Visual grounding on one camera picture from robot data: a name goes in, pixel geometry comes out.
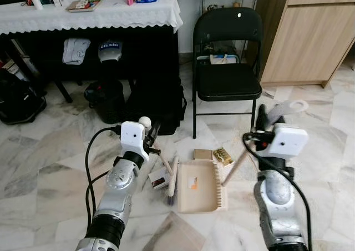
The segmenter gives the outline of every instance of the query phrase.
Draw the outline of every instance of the chair seat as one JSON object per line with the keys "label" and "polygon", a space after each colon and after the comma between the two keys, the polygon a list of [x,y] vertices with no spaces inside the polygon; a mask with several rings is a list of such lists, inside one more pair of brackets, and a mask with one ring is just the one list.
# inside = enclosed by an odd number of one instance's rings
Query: chair seat
{"label": "chair seat", "polygon": [[248,64],[199,66],[196,89],[203,101],[253,100],[259,98],[262,92]]}

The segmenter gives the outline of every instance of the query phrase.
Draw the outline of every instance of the wooden cabinet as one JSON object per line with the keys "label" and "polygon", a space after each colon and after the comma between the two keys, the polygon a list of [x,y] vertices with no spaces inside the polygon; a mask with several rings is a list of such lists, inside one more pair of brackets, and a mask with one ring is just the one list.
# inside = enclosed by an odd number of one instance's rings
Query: wooden cabinet
{"label": "wooden cabinet", "polygon": [[354,2],[258,0],[264,23],[261,82],[325,86],[354,41]]}

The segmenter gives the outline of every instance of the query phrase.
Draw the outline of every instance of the black bag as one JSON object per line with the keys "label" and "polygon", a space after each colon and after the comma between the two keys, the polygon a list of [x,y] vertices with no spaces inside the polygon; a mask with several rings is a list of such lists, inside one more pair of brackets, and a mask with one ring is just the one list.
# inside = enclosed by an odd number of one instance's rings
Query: black bag
{"label": "black bag", "polygon": [[28,82],[0,69],[0,120],[3,123],[33,122],[46,105],[45,100],[31,90]]}
{"label": "black bag", "polygon": [[158,135],[174,134],[184,120],[187,101],[180,78],[137,80],[126,102],[122,121],[138,121],[147,116],[161,123]]}
{"label": "black bag", "polygon": [[104,123],[114,124],[120,121],[124,107],[123,86],[120,81],[108,79],[91,83],[86,88],[84,97]]}

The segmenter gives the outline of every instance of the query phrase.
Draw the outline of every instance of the electrical cord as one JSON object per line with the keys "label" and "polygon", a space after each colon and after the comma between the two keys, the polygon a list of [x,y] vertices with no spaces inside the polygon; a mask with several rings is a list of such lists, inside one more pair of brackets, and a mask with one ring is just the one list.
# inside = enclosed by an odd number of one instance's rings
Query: electrical cord
{"label": "electrical cord", "polygon": [[90,227],[90,224],[91,224],[91,212],[90,212],[90,205],[89,205],[89,191],[91,189],[93,189],[93,184],[94,182],[96,182],[98,179],[104,177],[106,174],[108,173],[107,172],[104,172],[102,173],[101,175],[97,176],[95,179],[92,180],[91,183],[89,183],[88,187],[87,187],[87,190],[85,192],[85,203],[86,203],[86,206],[87,206],[87,213],[88,213],[88,225],[87,225],[87,232],[89,230],[89,227]]}
{"label": "electrical cord", "polygon": [[[100,134],[100,133],[103,133],[107,130],[112,130],[114,131],[114,127],[108,127],[108,128],[104,128],[104,129],[101,129],[99,130],[98,132],[96,132],[94,134],[94,136],[92,137],[92,139],[90,140],[89,142],[89,145],[88,145],[88,148],[87,148],[87,151],[85,153],[85,171],[87,173],[87,177],[88,177],[88,182],[89,182],[89,185],[92,183],[92,180],[91,180],[91,175],[90,175],[90,170],[89,170],[89,152],[90,152],[90,148],[95,140],[95,138]],[[94,188],[91,186],[90,187],[90,193],[91,193],[91,198],[92,198],[92,201],[93,201],[93,213],[95,212],[96,210],[96,201],[95,201],[95,194],[94,194]]]}
{"label": "electrical cord", "polygon": [[245,148],[248,150],[250,154],[252,154],[255,158],[258,160],[262,161],[265,163],[267,166],[272,168],[273,170],[277,171],[280,173],[283,177],[285,177],[291,184],[292,186],[296,189],[296,191],[299,193],[300,197],[302,198],[302,201],[305,205],[306,208],[306,214],[307,214],[307,238],[308,238],[308,250],[312,251],[312,230],[311,230],[311,211],[310,211],[310,206],[308,205],[308,201],[304,195],[304,193],[301,191],[301,189],[298,187],[298,185],[287,175],[285,174],[282,170],[276,168],[271,162],[269,162],[267,159],[263,158],[262,156],[258,155],[256,152],[251,150],[249,145],[246,143],[246,141],[250,140],[248,137],[252,136],[252,133],[245,133],[243,134],[243,144]]}
{"label": "electrical cord", "polygon": [[86,202],[86,205],[87,205],[87,212],[88,212],[88,228],[89,228],[90,223],[91,223],[91,212],[90,212],[90,205],[89,205],[89,191],[91,193],[92,206],[93,206],[93,215],[94,215],[94,213],[96,211],[96,200],[95,200],[95,193],[94,193],[93,183],[96,180],[98,180],[99,178],[101,178],[102,176],[107,174],[107,172],[106,172],[106,173],[101,174],[100,176],[96,177],[94,180],[91,180],[91,175],[90,175],[90,170],[89,170],[89,152],[90,152],[91,146],[93,145],[93,142],[96,139],[96,137],[100,133],[103,133],[103,132],[108,131],[108,130],[120,135],[120,133],[121,133],[121,125],[117,125],[116,127],[104,128],[104,129],[101,129],[98,132],[96,132],[94,134],[94,136],[92,137],[92,139],[90,140],[89,145],[87,147],[87,151],[85,153],[85,171],[86,171],[86,174],[87,174],[87,177],[88,177],[88,183],[89,183],[88,184],[88,188],[87,188],[87,192],[86,192],[86,195],[85,195],[85,202]]}

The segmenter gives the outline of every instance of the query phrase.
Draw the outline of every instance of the black folding chair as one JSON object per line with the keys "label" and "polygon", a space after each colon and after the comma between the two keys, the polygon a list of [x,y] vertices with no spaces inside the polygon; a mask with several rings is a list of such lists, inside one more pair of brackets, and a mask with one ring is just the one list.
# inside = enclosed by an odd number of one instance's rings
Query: black folding chair
{"label": "black folding chair", "polygon": [[[203,44],[213,41],[246,40],[257,42],[258,52],[250,67],[248,64],[199,64]],[[262,23],[259,14],[251,8],[220,8],[203,14],[194,29],[194,56],[192,100],[194,103],[194,139],[196,116],[251,114],[252,128],[255,120],[256,99],[262,88],[259,84],[261,60]],[[252,112],[196,113],[196,93],[203,101],[253,100]]]}

